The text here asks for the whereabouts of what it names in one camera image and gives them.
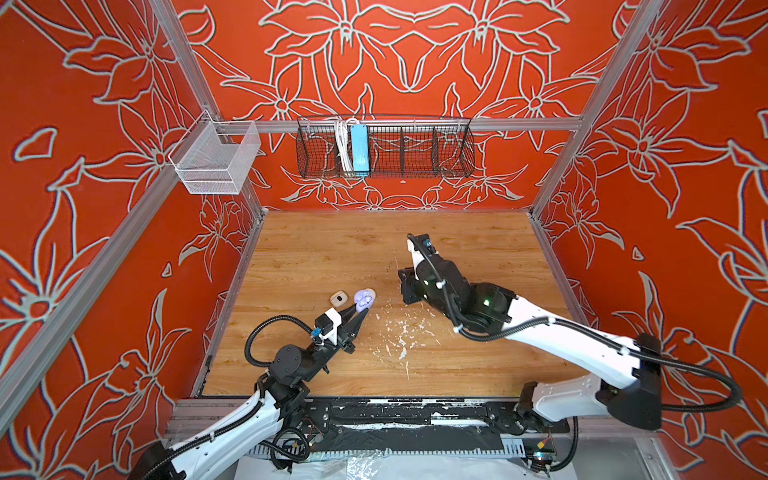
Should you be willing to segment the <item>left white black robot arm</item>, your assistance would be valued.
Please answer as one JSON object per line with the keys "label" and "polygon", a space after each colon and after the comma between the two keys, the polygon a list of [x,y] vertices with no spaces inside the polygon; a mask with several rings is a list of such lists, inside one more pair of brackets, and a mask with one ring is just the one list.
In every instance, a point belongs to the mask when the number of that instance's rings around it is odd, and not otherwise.
{"label": "left white black robot arm", "polygon": [[[374,304],[374,292],[359,291],[353,304],[330,308],[312,325],[291,315],[273,316],[259,324],[244,347],[246,361],[265,372],[254,393],[230,413],[192,437],[166,446],[156,441],[142,453],[130,479],[214,479],[250,449],[264,446],[270,461],[280,469],[304,462],[311,453],[310,440],[300,429],[305,413],[307,383],[340,351],[352,354],[363,321]],[[256,337],[278,322],[300,327],[310,339],[307,347],[283,346],[271,361],[252,355]]]}

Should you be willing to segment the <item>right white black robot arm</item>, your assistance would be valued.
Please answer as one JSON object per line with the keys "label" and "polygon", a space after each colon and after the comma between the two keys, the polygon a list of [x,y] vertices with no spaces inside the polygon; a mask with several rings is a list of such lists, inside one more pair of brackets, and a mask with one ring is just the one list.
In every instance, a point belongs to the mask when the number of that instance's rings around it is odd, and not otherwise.
{"label": "right white black robot arm", "polygon": [[[731,377],[663,357],[660,341],[650,334],[617,336],[560,317],[511,290],[469,282],[453,262],[437,254],[415,253],[413,260],[413,266],[398,272],[405,304],[426,302],[467,340],[515,341],[586,370],[572,380],[526,383],[517,405],[521,417],[556,423],[567,417],[609,415],[655,431],[666,412],[718,412],[742,399],[742,389]],[[715,380],[728,394],[708,404],[667,404],[662,399],[665,368]]]}

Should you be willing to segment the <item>purple round charging case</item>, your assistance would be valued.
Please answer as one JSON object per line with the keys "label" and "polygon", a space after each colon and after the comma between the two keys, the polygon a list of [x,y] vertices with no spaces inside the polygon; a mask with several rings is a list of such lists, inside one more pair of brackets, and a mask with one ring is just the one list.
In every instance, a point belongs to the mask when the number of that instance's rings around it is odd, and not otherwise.
{"label": "purple round charging case", "polygon": [[373,289],[366,288],[355,293],[353,301],[355,310],[360,313],[369,310],[376,300],[376,292]]}

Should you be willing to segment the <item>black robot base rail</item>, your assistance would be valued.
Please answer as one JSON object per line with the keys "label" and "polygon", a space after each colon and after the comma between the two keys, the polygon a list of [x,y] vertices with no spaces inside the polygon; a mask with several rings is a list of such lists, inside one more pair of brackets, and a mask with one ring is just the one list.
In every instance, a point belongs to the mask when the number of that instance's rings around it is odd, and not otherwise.
{"label": "black robot base rail", "polygon": [[568,419],[521,416],[515,398],[310,397],[288,416],[310,443],[311,461],[353,456],[446,455],[560,460],[573,440]]}

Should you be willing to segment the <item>cream earbud charging case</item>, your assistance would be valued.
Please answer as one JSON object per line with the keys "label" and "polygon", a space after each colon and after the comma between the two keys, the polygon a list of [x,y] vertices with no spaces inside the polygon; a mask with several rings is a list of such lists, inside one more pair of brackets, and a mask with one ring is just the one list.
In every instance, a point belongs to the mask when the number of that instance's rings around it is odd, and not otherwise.
{"label": "cream earbud charging case", "polygon": [[345,306],[348,301],[348,294],[343,290],[339,290],[330,296],[330,303],[334,308],[341,308]]}

